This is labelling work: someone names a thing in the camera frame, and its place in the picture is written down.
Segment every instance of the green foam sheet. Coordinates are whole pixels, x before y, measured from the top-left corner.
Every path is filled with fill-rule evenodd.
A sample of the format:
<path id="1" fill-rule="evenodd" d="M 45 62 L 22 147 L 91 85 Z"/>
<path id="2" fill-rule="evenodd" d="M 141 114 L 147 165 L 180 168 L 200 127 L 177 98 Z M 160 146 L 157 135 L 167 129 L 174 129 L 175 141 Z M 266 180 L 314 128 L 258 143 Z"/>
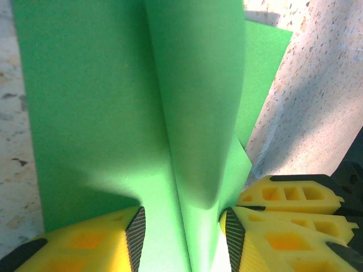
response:
<path id="1" fill-rule="evenodd" d="M 241 3 L 16 0 L 14 13 L 45 229 L 140 204 L 140 272 L 209 271 L 251 168 L 234 126 L 244 58 L 262 59 L 244 53 Z"/>
<path id="2" fill-rule="evenodd" d="M 236 133 L 247 146 L 292 32 L 246 21 L 246 66 L 238 109 Z"/>

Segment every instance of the green paper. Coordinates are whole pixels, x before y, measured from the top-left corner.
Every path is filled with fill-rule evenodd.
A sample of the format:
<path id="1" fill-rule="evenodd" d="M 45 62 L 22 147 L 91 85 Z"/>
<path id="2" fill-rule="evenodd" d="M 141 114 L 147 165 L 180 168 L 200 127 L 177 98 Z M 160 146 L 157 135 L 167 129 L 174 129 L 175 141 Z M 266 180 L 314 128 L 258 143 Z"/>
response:
<path id="1" fill-rule="evenodd" d="M 147 226 L 140 272 L 191 270 L 184 225 L 194 271 L 208 271 L 218 238 L 218 216 L 235 203 L 251 168 L 234 134 L 243 79 L 242 5 L 237 1 L 228 5 L 222 1 L 207 6 L 196 3 L 186 1 L 189 12 L 183 11 L 184 18 L 194 22 L 178 24 L 182 18 L 177 17 L 171 24 L 175 32 L 168 29 L 175 38 L 172 50 L 178 49 L 178 32 L 189 35 L 180 45 L 196 42 L 199 46 L 199 51 L 190 48 L 191 55 L 184 56 L 183 73 L 189 71 L 195 82 L 170 73 L 180 67 L 163 67 L 171 52 L 153 54 L 156 48 L 151 45 L 149 24 L 157 30 L 151 12 L 157 6 L 149 6 L 148 22 L 143 0 L 14 3 L 45 229 L 141 204 L 146 208 Z M 171 12 L 166 7 L 181 8 L 181 2 L 179 6 L 165 5 L 159 8 L 166 15 Z M 212 17 L 217 21 L 209 22 Z M 208 24 L 216 29 L 204 28 Z M 218 29 L 227 25 L 225 33 Z M 255 35 L 248 39 L 257 44 L 263 41 L 260 29 L 256 27 Z M 153 42 L 158 39 L 151 34 Z M 207 52 L 200 47 L 201 39 L 205 39 Z M 218 46 L 225 51 L 218 51 Z M 223 54 L 214 56 L 213 52 Z M 246 52 L 246 58 L 254 57 L 257 63 L 264 61 L 262 56 L 255 50 Z M 211 89 L 168 93 L 164 80 L 169 80 L 167 84 L 175 80 L 184 87 L 199 82 Z M 247 92 L 266 94 L 268 90 Z M 205 108 L 196 112 L 193 106 L 202 100 Z M 170 103 L 181 106 L 174 112 Z M 249 111 L 259 112 L 261 106 L 252 103 Z M 173 116 L 183 109 L 191 109 L 185 120 Z M 253 127 L 256 120 L 247 114 L 243 121 L 244 126 Z M 176 157 L 174 163 L 170 152 Z M 174 175 L 182 177 L 178 181 L 180 201 Z M 183 213 L 190 214 L 190 218 L 184 216 L 184 223 L 180 203 Z"/>
<path id="2" fill-rule="evenodd" d="M 140 272 L 190 271 L 143 1 L 15 1 L 46 231 L 140 202 Z"/>
<path id="3" fill-rule="evenodd" d="M 246 21 L 246 68 L 236 122 L 243 147 L 247 146 L 291 36 L 290 31 Z"/>
<path id="4" fill-rule="evenodd" d="M 243 6 L 149 0 L 146 7 L 189 258 L 193 271 L 208 272 L 242 92 Z"/>

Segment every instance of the yellow cutout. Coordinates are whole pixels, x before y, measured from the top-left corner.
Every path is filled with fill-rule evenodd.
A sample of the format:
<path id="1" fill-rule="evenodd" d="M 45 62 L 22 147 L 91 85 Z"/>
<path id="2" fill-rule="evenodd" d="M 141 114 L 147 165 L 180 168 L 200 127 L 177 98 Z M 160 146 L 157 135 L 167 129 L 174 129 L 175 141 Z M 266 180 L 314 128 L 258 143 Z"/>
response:
<path id="1" fill-rule="evenodd" d="M 294 260 L 291 266 L 295 272 L 338 272 L 336 264 L 331 260 Z"/>
<path id="2" fill-rule="evenodd" d="M 308 222 L 306 220 L 292 219 L 291 222 L 298 224 L 300 226 L 306 227 L 306 228 L 309 227 Z"/>
<path id="3" fill-rule="evenodd" d="M 317 231 L 329 234 L 334 237 L 339 236 L 339 230 L 332 222 L 314 222 Z"/>
<path id="4" fill-rule="evenodd" d="M 296 187 L 284 187 L 286 200 L 301 200 L 299 191 Z"/>
<path id="5" fill-rule="evenodd" d="M 251 196 L 251 195 L 246 196 L 246 197 L 243 199 L 243 201 L 247 201 L 247 202 L 252 201 L 252 196 Z"/>
<path id="6" fill-rule="evenodd" d="M 50 260 L 39 272 L 80 272 L 87 264 L 86 259 L 59 258 Z"/>
<path id="7" fill-rule="evenodd" d="M 312 250 L 303 237 L 292 232 L 269 232 L 265 237 L 276 250 Z"/>
<path id="8" fill-rule="evenodd" d="M 258 217 L 258 216 L 254 215 L 254 214 L 249 214 L 248 215 L 248 219 L 250 221 L 253 221 L 253 222 L 256 222 L 256 221 L 265 221 L 264 218 Z"/>
<path id="9" fill-rule="evenodd" d="M 85 249 L 96 248 L 101 243 L 101 241 L 105 236 L 106 236 L 105 232 L 86 231 L 80 229 L 70 239 L 68 246 L 70 248 L 85 248 Z"/>
<path id="10" fill-rule="evenodd" d="M 262 197 L 264 200 L 281 200 L 281 195 L 277 187 L 262 189 Z"/>
<path id="11" fill-rule="evenodd" d="M 324 199 L 324 194 L 315 187 L 302 187 L 302 191 L 307 200 L 320 200 Z"/>

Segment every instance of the speckled floor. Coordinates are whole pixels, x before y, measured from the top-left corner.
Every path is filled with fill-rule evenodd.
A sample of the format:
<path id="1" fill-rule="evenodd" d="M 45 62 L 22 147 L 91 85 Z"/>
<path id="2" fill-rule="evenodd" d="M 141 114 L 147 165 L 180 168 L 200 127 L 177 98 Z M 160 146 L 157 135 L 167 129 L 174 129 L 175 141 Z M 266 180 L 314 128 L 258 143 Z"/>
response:
<path id="1" fill-rule="evenodd" d="M 246 151 L 249 182 L 326 173 L 363 126 L 363 2 L 246 0 L 249 20 L 293 31 Z M 0 257 L 43 231 L 9 0 L 0 1 Z"/>

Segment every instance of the black foam edge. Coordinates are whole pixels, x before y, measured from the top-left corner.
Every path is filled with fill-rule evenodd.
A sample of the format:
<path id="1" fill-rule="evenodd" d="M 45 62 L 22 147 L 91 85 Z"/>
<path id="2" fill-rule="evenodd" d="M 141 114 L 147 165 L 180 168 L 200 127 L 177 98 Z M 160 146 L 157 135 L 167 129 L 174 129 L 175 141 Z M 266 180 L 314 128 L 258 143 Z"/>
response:
<path id="1" fill-rule="evenodd" d="M 145 208 L 140 207 L 126 228 L 126 241 L 132 272 L 138 272 L 146 232 Z"/>
<path id="2" fill-rule="evenodd" d="M 47 244 L 47 239 L 39 238 L 22 244 L 0 260 L 1 272 L 13 272 L 28 261 Z"/>
<path id="3" fill-rule="evenodd" d="M 227 208 L 225 228 L 231 272 L 238 272 L 246 230 L 232 208 Z"/>
<path id="4" fill-rule="evenodd" d="M 340 258 L 349 263 L 351 267 L 359 272 L 363 271 L 363 256 L 355 250 L 331 241 L 326 242 L 326 245 Z"/>

